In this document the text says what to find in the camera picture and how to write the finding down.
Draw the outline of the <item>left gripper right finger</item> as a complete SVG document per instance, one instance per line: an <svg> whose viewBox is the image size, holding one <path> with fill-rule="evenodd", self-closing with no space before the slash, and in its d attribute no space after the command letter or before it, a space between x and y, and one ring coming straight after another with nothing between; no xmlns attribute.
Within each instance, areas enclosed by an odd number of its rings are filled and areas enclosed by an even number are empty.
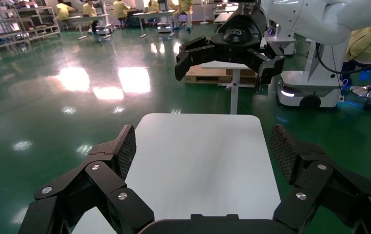
<svg viewBox="0 0 371 234"><path fill-rule="evenodd" d="M296 234L306 231L320 207L330 210L354 234L371 234L371 180L338 165L319 146L295 139L274 125L270 152L292 189L273 219Z"/></svg>

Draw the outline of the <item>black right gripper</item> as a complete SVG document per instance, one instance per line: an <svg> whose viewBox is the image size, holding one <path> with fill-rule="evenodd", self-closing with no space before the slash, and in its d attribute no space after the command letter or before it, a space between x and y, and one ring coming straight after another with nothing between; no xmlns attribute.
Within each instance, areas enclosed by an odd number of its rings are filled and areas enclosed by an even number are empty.
<svg viewBox="0 0 371 234"><path fill-rule="evenodd" d="M270 84L274 76L282 73L286 58L284 50L275 42L266 42L260 49L266 29L261 2L240 2L237 10L210 39L201 36L179 47L176 80L181 81L192 66L214 60L246 64L257 73L254 90L258 93L263 85Z"/></svg>

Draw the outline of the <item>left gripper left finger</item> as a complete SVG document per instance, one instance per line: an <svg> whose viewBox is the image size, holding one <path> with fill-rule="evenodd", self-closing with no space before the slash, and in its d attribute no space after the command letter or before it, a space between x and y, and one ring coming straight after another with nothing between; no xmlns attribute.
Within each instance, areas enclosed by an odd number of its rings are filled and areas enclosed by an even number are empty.
<svg viewBox="0 0 371 234"><path fill-rule="evenodd" d="M19 233L68 234L92 208L119 234L141 232L155 215L125 182L136 149L132 125L116 139L95 145L80 165L34 192Z"/></svg>

